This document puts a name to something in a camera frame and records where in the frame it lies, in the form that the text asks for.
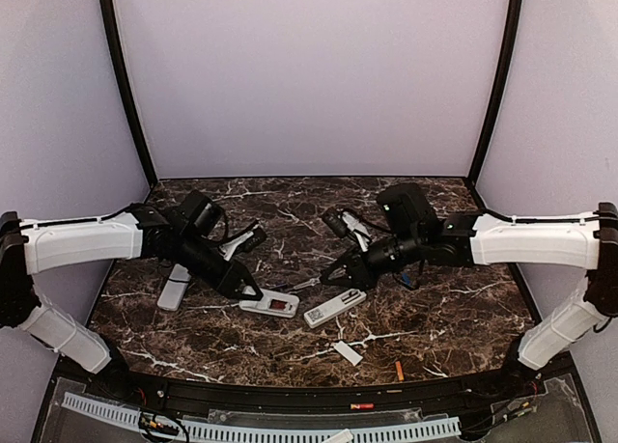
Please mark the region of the white remote back side up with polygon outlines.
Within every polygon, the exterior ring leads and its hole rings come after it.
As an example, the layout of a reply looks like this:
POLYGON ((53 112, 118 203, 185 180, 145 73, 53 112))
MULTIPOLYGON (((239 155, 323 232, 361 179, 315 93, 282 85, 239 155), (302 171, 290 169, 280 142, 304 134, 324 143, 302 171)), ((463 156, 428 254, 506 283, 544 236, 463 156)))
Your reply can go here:
POLYGON ((191 276, 188 270, 180 264, 175 264, 157 300, 157 307, 164 311, 177 311, 190 280, 191 276))

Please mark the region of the slim white remote with QR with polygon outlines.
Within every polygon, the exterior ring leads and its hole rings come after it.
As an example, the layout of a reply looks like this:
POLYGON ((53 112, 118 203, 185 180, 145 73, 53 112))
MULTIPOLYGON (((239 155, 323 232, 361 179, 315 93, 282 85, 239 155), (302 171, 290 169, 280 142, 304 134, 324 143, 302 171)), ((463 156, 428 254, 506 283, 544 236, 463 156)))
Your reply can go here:
POLYGON ((350 289, 305 312, 303 318, 310 328, 317 328, 363 303, 366 297, 365 291, 350 289))

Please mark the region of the clear handled screwdriver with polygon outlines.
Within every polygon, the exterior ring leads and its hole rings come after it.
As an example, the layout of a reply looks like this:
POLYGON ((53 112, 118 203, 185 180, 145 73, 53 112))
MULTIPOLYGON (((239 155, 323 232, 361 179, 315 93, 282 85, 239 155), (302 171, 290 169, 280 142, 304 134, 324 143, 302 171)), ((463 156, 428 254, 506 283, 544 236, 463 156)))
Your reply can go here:
POLYGON ((319 278, 311 278, 311 279, 308 279, 308 280, 306 280, 304 282, 301 282, 299 284, 296 284, 296 285, 292 286, 291 288, 289 288, 289 292, 301 291, 301 290, 304 290, 306 288, 314 287, 319 282, 320 282, 319 278))

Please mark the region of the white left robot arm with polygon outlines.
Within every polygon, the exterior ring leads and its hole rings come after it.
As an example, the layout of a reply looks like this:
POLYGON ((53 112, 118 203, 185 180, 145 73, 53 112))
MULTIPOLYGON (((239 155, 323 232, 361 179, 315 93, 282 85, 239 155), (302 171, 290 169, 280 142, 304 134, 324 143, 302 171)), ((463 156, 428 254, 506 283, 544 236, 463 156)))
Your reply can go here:
POLYGON ((48 271, 117 260, 157 259, 185 268, 220 295, 259 301, 263 293, 237 256, 264 242, 266 234, 251 223, 235 235, 211 239, 222 218, 210 202, 159 210, 146 204, 103 216, 68 220, 22 220, 14 212, 1 217, 1 325, 19 329, 68 357, 116 401, 136 392, 135 377, 119 363, 99 334, 36 289, 48 271))

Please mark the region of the orange battery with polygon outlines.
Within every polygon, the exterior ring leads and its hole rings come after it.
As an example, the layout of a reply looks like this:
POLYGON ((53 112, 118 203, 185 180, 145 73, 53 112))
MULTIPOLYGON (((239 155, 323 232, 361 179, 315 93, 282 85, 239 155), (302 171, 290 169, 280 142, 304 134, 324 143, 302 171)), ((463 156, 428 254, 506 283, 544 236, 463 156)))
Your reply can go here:
POLYGON ((396 369, 396 374, 397 374, 398 380, 400 382, 405 381, 405 375, 404 375, 402 363, 400 361, 396 361, 395 362, 395 369, 396 369))
POLYGON ((350 404, 350 410, 373 410, 373 409, 375 409, 375 405, 371 402, 350 404))

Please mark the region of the white remote with buttons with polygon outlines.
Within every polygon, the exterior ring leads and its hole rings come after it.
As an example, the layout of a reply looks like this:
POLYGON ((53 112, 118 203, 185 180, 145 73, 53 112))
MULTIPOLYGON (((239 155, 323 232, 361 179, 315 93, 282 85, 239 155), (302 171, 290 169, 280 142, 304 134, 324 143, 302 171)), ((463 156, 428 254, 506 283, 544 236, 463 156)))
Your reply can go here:
POLYGON ((293 294, 276 291, 263 291, 259 301, 242 300, 239 307, 249 313, 277 318, 293 318, 299 305, 299 298, 293 294))

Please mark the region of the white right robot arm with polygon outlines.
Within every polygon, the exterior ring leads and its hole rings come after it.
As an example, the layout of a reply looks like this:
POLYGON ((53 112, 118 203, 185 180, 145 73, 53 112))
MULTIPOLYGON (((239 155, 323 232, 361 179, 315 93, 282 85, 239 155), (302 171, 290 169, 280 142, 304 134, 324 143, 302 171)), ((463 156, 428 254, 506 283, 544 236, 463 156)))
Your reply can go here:
POLYGON ((472 267, 519 266, 534 300, 556 302, 543 320, 512 344, 509 364, 493 377, 503 399, 515 397, 558 353, 617 316, 617 208, 601 203, 575 215, 507 217, 492 210, 451 214, 402 203, 384 208, 387 236, 372 239, 370 223, 330 208, 323 222, 357 243, 321 275, 325 285, 368 290, 387 273, 413 263, 472 267))

